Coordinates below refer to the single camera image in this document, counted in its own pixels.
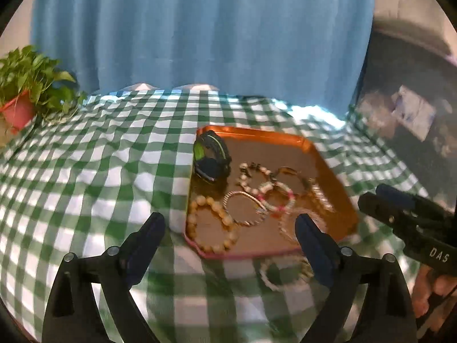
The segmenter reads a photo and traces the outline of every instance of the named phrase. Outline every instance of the screw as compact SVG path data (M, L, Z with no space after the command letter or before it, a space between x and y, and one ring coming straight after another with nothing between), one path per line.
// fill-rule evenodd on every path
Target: screw
M117 246L111 246L108 248L108 255L116 255L119 252L119 247Z
M341 254L343 254L344 256L351 256L353 253L352 249L350 247L342 247L341 248Z
M393 254L384 254L384 259L388 262L391 262L391 263L395 263L395 261L397 260L397 258L395 258L395 256Z
M63 260L66 262L70 262L73 260L74 257L75 257L75 255L73 253L68 253L68 254L65 254L65 256L63 257Z

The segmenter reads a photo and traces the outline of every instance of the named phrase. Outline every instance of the black watch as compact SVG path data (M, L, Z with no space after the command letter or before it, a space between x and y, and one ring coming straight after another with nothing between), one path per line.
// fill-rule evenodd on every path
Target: black watch
M206 156L206 150L212 151L214 157ZM197 136L194 144L194 169L202 179L209 183L227 179L231 162L227 145L213 130Z

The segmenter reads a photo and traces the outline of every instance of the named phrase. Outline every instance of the white beaded bracelet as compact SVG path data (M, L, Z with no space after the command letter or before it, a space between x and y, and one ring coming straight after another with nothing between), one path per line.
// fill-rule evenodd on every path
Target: white beaded bracelet
M241 171L241 175L239 176L238 184L246 193L249 193L253 196L257 196L259 194L259 190L257 188L252 188L251 186L249 186L249 182L251 180L250 170L257 170L258 172L265 175L267 179L270 178L271 174L271 171L268 170L266 167L254 162L251 162L250 165L248 165L247 162L241 163L239 165L239 170Z
M291 267L297 263L301 263L301 272L298 276L298 279L291 284L285 285L276 285L272 283L269 280L266 273L273 263L276 263L276 265L278 265L278 268L280 267L280 265L282 266L282 268L285 268ZM307 283L312 277L314 277L314 272L312 271L311 265L309 264L308 259L305 256L288 255L264 260L260 265L260 277L262 278L264 284L273 291L300 291L307 288Z
M266 199L265 195L267 192L272 191L274 187L278 187L281 190L283 190L287 198L289 199L289 202L287 203L286 206L274 206L269 204ZM288 213L293 206L295 205L295 195L293 194L293 191L284 183L281 182L265 182L262 183L259 186L259 194L257 195L257 199L270 211L272 212L285 212Z
M327 224L314 211L304 208L294 208L294 210L292 210L290 213L283 214L279 222L279 233L283 235L287 240L293 244L300 245L296 238L295 231L292 234L287 230L287 222L290 219L295 220L300 214L308 214L312 221L316 224L317 228L319 228L321 232L327 233Z
M320 187L319 184L317 184L317 182L316 182L316 179L314 179L314 178L309 178L308 181L309 181L309 183L311 184L311 190L312 190L312 192L314 193L314 195L316 196L316 198L319 200L319 202L321 203L322 207L323 207L325 210L334 213L334 212L335 212L335 209L333 208L333 205L328 201L327 197L326 197L326 196L324 195L324 193L322 192L321 187Z
M206 245L197 238L197 216L195 212L197 211L198 207L209 206L211 210L216 213L224 227L227 228L227 236L225 237L223 243L221 245ZM232 246L238 240L238 233L237 233L237 225L235 224L233 218L223 209L222 205L214 201L212 197L204 197L198 196L195 201L192 201L189 207L190 214L187 216L186 219L186 233L187 237L189 237L192 241L194 241L197 246L202 249L205 253L213 252L216 254L221 254L225 249L230 250Z

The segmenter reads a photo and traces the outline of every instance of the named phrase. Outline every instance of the green checkered tablecloth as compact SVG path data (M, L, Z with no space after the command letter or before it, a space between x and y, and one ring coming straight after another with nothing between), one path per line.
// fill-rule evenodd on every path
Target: green checkered tablecloth
M356 113L337 130L289 111L271 99L217 92L120 92L91 97L65 124L24 129L0 156L0 296L8 310L40 340L65 253L99 255L159 211L172 231L131 294L162 342L297 342L326 288L311 281L300 292L273 292L260 279L260 260L203 261L180 235L196 129L214 124L303 135L353 203L380 182L426 192ZM418 265L386 226L362 218L347 243L361 255L394 253L412 285ZM284 279L286 271L273 276ZM120 342L99 285L94 292L109 337ZM358 300L346 332L360 307Z

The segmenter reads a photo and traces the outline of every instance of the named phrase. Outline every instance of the bracelet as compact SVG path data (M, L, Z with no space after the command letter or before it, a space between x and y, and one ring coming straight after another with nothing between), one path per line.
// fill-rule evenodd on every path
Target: bracelet
M222 245L205 245L197 238L197 216L195 212L199 207L203 206L211 207L211 210L220 217L223 226L227 228L228 233ZM238 240L237 226L234 223L233 218L222 208L222 205L219 202L214 201L212 197L206 198L204 196L198 196L195 201L192 201L190 204L190 214L187 216L186 222L187 236L205 253L214 252L220 254L224 249L230 250Z
M289 202L287 203L286 206L274 206L274 205L271 205L269 204L266 200L265 200L265 194L269 191L271 191L274 187L278 187L280 189L282 189L286 194L287 194L287 197L289 198ZM281 183L281 182L265 182L265 183L262 183L260 186L259 186L259 194L257 196L257 198L259 199L259 201L270 211L273 211L273 212L289 212L293 206L295 205L295 195L293 194L293 191L287 186L285 185L284 183Z
M289 267L295 263L301 263L301 272L298 276L298 280L286 285L276 285L272 283L268 276L266 275L268 269L273 263L279 265L282 261L283 267ZM308 262L308 259L305 256L301 255L288 255L281 258L270 258L263 261L260 265L260 277L264 284L273 291L286 291L294 290L301 291L307 288L308 281L314 276L311 265Z
M251 162L250 165L248 165L246 162L243 162L239 165L241 175L239 176L238 184L246 193L251 193L252 195L257 196L259 194L259 190L257 188L252 188L249 186L249 182L252 177L250 172L251 169L256 170L257 172L261 172L267 178L270 177L271 171L268 170L266 167L260 165L259 163L254 162Z
M321 232L327 233L327 224L321 217L319 217L319 215L317 215L315 212L308 210L308 209L294 208L294 210L292 210L292 212L283 214L281 217L281 220L279 222L279 233L281 235L283 235L287 240L289 240L293 244L300 245L300 243L298 242L298 239L296 238L295 231L293 234L291 234L287 230L287 221L291 218L293 218L295 220L296 219L295 215L299 216L300 214L309 215L309 217L312 219L312 221L316 224L317 228L319 228Z
M281 166L274 173L271 173L270 180L272 182L277 182L279 174L295 175L300 180L300 182L304 188L309 188L310 184L307 182L307 179L303 178L303 176L301 175L301 173L299 171L297 171L289 166Z
M267 212L268 212L267 208L259 200L257 200L254 196L251 196L250 194L243 192L243 191L231 191L231 192L228 192L224 196L224 198L222 200L222 205L226 211L227 211L227 202L229 201L229 198L234 195L243 195L243 196L246 196L247 198L249 198L250 200L254 201L259 206L259 209L257 209L255 212L257 214L260 214L259 220L254 220L254 221L250 222L248 220L238 221L234 218L235 223L240 224L242 226L251 227L251 226L258 225L265 220L265 216L267 215Z
M309 183L311 184L311 190L316 196L316 198L319 200L323 208L327 211L330 212L335 212L335 209L333 208L333 205L328 201L327 197L324 195L322 192L319 184L317 184L316 179L314 178L309 178L308 179Z

